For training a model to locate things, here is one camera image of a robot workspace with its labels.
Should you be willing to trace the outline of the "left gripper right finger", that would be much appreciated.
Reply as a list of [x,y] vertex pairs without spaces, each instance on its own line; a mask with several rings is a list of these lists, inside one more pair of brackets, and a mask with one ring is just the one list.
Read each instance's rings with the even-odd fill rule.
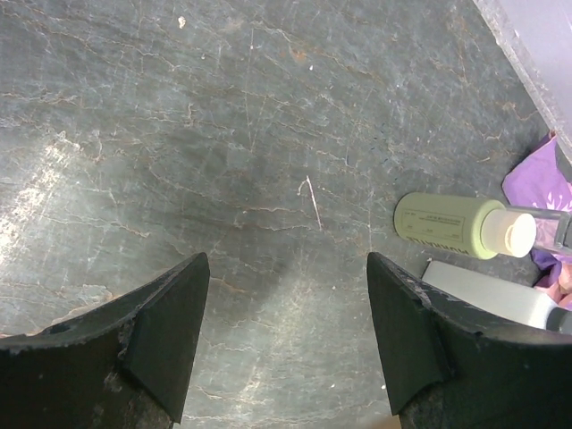
[[536,328],[368,255],[372,320],[391,412],[404,428],[568,428],[571,314]]

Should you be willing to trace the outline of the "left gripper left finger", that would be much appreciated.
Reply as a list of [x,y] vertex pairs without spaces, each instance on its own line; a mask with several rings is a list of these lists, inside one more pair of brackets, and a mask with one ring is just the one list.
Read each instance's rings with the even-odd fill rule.
[[206,254],[34,335],[1,340],[3,428],[181,422],[209,285]]

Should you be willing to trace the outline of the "white square bottle grey cap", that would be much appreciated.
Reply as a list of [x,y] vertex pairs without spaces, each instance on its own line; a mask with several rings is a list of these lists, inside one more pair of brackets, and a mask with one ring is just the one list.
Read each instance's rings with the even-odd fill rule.
[[531,287],[432,261],[422,280],[488,313],[531,327],[571,334],[571,312]]

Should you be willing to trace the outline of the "cream lid green jar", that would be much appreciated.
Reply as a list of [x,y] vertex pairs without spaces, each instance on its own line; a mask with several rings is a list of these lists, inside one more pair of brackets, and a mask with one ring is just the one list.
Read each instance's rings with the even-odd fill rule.
[[402,239],[481,260],[524,257],[537,233],[531,214],[498,200],[421,192],[399,201],[393,223]]

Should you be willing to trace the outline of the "clear bottle dark cap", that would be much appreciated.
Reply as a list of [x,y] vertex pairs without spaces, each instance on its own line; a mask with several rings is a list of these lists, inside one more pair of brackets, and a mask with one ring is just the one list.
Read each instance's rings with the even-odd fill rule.
[[571,213],[546,208],[509,206],[509,211],[530,214],[536,224],[534,248],[553,255],[571,256]]

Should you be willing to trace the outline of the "purple pink patterned cloth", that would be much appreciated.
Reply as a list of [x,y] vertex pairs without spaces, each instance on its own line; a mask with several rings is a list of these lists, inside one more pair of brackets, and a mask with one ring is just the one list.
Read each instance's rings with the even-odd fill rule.
[[[503,180],[502,190],[512,206],[571,211],[571,181],[558,167],[558,140],[549,132],[524,161]],[[535,288],[559,307],[571,308],[571,257],[534,248],[531,258],[542,272]]]

